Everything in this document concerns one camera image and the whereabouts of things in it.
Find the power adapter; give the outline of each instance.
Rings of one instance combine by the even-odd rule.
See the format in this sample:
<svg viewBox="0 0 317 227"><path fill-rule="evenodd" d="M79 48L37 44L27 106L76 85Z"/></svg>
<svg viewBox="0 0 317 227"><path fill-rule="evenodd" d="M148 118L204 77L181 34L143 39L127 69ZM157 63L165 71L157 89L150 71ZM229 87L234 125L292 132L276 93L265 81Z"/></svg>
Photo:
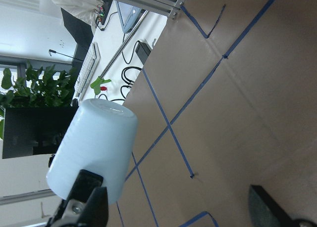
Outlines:
<svg viewBox="0 0 317 227"><path fill-rule="evenodd" d="M135 52L137 53L142 64L145 64L146 60L148 59L151 53L151 49L148 46L148 44L139 42Z"/></svg>

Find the black cable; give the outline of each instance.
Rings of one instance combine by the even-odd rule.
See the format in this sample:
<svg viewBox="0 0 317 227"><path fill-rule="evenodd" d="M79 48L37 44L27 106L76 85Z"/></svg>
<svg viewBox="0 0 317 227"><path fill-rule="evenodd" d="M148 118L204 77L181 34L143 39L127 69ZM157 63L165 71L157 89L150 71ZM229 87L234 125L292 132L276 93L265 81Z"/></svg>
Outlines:
<svg viewBox="0 0 317 227"><path fill-rule="evenodd" d="M105 95L104 93L100 94L100 95L98 96L98 98L101 98L102 95L106 97L106 100L108 100L107 95Z"/></svg>
<svg viewBox="0 0 317 227"><path fill-rule="evenodd" d="M105 25L104 28L100 28L100 27L99 27L99 23L98 23L98 28L100 29L100 31L104 31L104 30L106 29L106 27L108 26L108 24L109 24L109 22L110 22L111 16L113 16L115 13L118 13L118 12L114 12L114 13L112 13L112 14L109 16L108 22L106 23L106 25Z"/></svg>
<svg viewBox="0 0 317 227"><path fill-rule="evenodd" d="M100 95L98 96L98 98L101 99L101 96L105 96L105 97L106 97L106 100L108 100L107 95L105 95L104 93L100 94ZM124 101L124 99L119 98L119 99L110 100L110 102L114 102L114 101Z"/></svg>
<svg viewBox="0 0 317 227"><path fill-rule="evenodd" d="M139 71L142 70L140 67L137 67L137 66L128 66L128 67L125 67L125 68L122 70L122 72L121 72L121 78L122 78L122 80L123 80L126 84L128 84L128 85L134 83L133 80L128 79L127 76L125 75L125 72L127 72L129 69L136 69L136 70L139 70Z"/></svg>
<svg viewBox="0 0 317 227"><path fill-rule="evenodd" d="M114 102L114 101L124 101L124 99L119 98L119 99L111 100L111 102Z"/></svg>
<svg viewBox="0 0 317 227"><path fill-rule="evenodd" d="M125 33L123 34L122 43L124 42L124 38L125 38ZM123 54L123 51L121 52L122 57L123 57L123 60L124 60L124 62L125 62L127 65L129 65L129 64L131 63L131 61L132 61L132 58L133 58L133 55L134 55L135 46L137 45L137 43L140 43L140 41L137 40L137 41L135 42L135 44L134 44L134 46L133 46L132 55L131 55L131 58L130 58L130 61L129 61L129 62L126 61L126 59L125 59L125 57L124 57L124 54Z"/></svg>
<svg viewBox="0 0 317 227"><path fill-rule="evenodd" d="M124 99L126 99L126 96L124 96L124 95L123 95L123 92L122 92L122 89L123 89L123 88L128 88L128 89L130 89L130 88L132 88L132 87L129 86L129 85L122 85L122 86L121 86L121 88L120 88L121 95L122 95L122 97L124 97Z"/></svg>

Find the microphone stand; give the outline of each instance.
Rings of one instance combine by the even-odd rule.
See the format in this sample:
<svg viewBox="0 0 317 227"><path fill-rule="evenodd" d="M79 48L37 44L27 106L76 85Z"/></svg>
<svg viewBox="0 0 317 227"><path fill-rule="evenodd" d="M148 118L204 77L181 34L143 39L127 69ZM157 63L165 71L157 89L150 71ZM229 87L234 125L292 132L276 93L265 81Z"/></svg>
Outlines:
<svg viewBox="0 0 317 227"><path fill-rule="evenodd" d="M51 53L61 54L61 55L68 56L68 57L70 57L70 58L73 58L73 59L79 60L79 61L81 61L81 62L84 62L84 61L83 61L83 60L81 60L81 59L77 59L77 58L75 58L75 57L72 57L72 56L69 56L69 55L65 55L65 54L59 53L59 52L57 52L56 50L49 49L49 54L50 54L50 56L52 56L52 54L51 54Z"/></svg>

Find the table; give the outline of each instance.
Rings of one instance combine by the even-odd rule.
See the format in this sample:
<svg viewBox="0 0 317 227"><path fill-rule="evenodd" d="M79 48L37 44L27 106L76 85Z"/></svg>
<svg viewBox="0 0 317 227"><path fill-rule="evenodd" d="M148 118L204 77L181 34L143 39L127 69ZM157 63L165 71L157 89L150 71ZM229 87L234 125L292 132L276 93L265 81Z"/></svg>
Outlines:
<svg viewBox="0 0 317 227"><path fill-rule="evenodd" d="M108 22L110 15L116 11L117 11L116 5L115 3L112 3L106 23ZM133 46L137 40L146 42L150 46L150 48L153 49L153 46L155 45L163 28L166 25L166 21L167 21L166 16L162 16L162 15L150 12L147 18L144 20L144 22L140 26L140 28L138 29L138 31L136 32L136 34L134 35L134 37L132 38L132 40L129 42L129 44L126 46L125 50L123 51L126 60L127 61L130 60ZM117 49L121 46L122 39L123 39L123 32L121 29L121 24L119 21L118 14L114 14L113 16L111 16L110 22L104 31L101 31L97 28L94 34L93 42L97 42L101 58L97 66L97 69L95 70L92 76L91 82L93 82L97 78L97 76L99 76L102 73L104 68L112 59L113 55L116 53ZM127 65L124 62L122 55L119 56L118 59L114 62L114 64L112 65L112 67L109 69L109 71L104 77L104 79L111 79L110 83L103 85L107 87L107 91L102 91L101 93L101 94L105 94L108 100L123 99L120 92L120 88L122 85L126 85L126 83L121 78L121 71L127 66L137 66L140 68L143 67L136 53L134 53L132 61L129 65ZM139 72L140 71L138 70L132 69L127 71L127 76L129 79L134 81L137 78ZM127 94L128 89L124 88L123 93ZM88 98L94 98L94 97L95 97L95 94L93 89L88 87L83 96L83 100ZM115 102L122 104L123 100L115 101Z"/></svg>

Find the screw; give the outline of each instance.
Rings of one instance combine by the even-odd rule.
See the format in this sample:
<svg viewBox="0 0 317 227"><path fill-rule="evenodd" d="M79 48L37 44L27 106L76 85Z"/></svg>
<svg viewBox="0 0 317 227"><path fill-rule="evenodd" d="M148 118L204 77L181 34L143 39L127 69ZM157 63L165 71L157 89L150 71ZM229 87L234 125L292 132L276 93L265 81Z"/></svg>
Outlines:
<svg viewBox="0 0 317 227"><path fill-rule="evenodd" d="M299 226L300 227L313 227L310 223L308 223L308 222L300 222L299 223Z"/></svg>
<svg viewBox="0 0 317 227"><path fill-rule="evenodd" d="M81 208L76 205L73 205L71 209L74 212L74 214L79 214L81 212Z"/></svg>

